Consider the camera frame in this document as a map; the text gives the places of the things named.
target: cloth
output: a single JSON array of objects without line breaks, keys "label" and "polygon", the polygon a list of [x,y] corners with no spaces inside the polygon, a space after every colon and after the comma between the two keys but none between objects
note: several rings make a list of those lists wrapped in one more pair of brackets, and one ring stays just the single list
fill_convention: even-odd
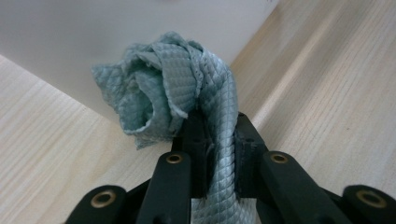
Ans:
[{"label": "cloth", "polygon": [[191,201],[193,223],[254,223],[255,200],[234,193],[233,131],[238,106],[233,74],[216,55],[174,32],[132,45],[115,64],[96,65],[93,77],[120,126],[138,148],[170,141],[199,107],[215,144],[207,197]]}]

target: light wood surface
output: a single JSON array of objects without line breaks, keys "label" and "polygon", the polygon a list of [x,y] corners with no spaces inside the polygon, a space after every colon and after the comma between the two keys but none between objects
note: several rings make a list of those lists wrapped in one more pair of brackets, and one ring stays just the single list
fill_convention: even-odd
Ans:
[{"label": "light wood surface", "polygon": [[[232,64],[240,110],[325,189],[396,197],[396,2],[280,1]],[[134,139],[0,57],[0,223],[62,223],[89,190],[132,189],[170,144]]]}]

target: wood grain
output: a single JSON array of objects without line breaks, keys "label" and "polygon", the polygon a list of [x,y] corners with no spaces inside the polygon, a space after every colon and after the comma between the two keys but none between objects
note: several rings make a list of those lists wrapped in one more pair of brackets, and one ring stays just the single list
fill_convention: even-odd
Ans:
[{"label": "wood grain", "polygon": [[[325,189],[396,197],[396,2],[280,1],[233,62],[240,110]],[[170,149],[134,139],[0,57],[0,223],[61,223],[90,189],[131,189]]]}]

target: cloth fold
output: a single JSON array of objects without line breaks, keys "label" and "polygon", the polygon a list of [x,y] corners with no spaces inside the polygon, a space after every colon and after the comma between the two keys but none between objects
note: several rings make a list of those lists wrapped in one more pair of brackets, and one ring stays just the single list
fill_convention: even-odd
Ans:
[{"label": "cloth fold", "polygon": [[216,55],[174,32],[132,45],[119,63],[96,65],[93,77],[120,126],[138,148],[170,141],[188,113],[200,108],[215,144],[214,176],[205,199],[192,200],[193,223],[254,223],[255,200],[234,193],[233,131],[236,87]]}]

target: cleaning cloth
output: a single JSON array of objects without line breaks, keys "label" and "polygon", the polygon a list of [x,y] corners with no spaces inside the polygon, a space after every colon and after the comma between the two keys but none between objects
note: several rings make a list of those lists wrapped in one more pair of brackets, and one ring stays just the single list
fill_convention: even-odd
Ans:
[{"label": "cleaning cloth", "polygon": [[172,140],[189,112],[200,108],[216,162],[207,197],[191,201],[191,222],[255,222],[255,200],[237,199],[234,192],[238,106],[233,74],[220,58],[170,32],[152,44],[132,45],[119,63],[96,65],[92,73],[138,148]]}]

